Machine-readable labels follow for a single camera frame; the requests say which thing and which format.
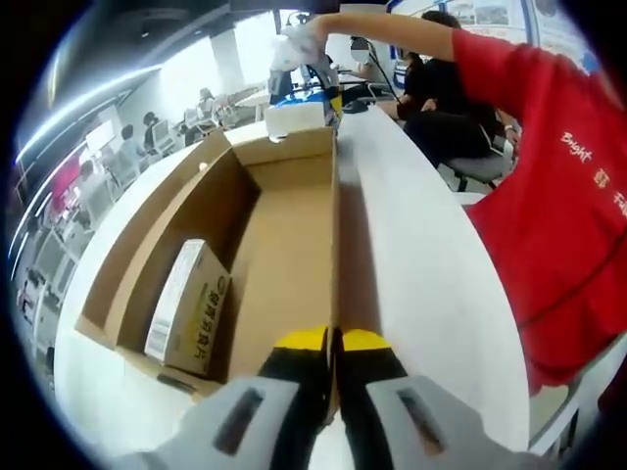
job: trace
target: person in red shirt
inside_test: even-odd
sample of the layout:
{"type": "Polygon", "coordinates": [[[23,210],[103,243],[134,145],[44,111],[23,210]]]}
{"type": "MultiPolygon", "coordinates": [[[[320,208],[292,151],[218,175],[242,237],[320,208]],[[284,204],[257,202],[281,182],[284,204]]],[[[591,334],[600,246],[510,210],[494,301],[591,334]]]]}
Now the person in red shirt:
{"type": "Polygon", "coordinates": [[[308,27],[320,45],[355,34],[456,62],[468,97],[523,123],[516,170],[468,216],[505,287],[531,392],[572,380],[627,329],[627,115],[608,77],[412,17],[334,14],[308,27]]]}

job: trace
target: white box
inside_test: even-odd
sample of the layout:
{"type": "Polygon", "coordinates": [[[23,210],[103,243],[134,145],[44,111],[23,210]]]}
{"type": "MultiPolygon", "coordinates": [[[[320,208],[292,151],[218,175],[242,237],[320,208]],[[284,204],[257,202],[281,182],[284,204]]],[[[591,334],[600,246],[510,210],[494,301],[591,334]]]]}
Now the white box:
{"type": "Polygon", "coordinates": [[[144,352],[163,365],[206,375],[229,275],[204,240],[188,240],[168,275],[144,352]]]}

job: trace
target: red t-shirt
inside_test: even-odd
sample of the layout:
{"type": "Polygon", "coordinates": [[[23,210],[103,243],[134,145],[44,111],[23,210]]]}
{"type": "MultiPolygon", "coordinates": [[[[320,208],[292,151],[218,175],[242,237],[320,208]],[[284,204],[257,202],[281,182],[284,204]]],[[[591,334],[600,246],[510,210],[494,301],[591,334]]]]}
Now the red t-shirt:
{"type": "Polygon", "coordinates": [[[627,329],[627,114],[562,56],[460,29],[454,50],[468,96],[523,126],[515,171],[468,214],[530,388],[563,384],[627,329]]]}

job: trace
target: small product box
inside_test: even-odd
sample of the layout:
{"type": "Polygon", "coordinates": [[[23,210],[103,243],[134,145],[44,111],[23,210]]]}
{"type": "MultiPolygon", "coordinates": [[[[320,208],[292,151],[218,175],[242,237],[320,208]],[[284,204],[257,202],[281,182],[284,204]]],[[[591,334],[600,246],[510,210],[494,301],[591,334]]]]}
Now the small product box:
{"type": "Polygon", "coordinates": [[[174,261],[144,352],[161,364],[207,375],[229,275],[204,240],[188,240],[174,261]]]}

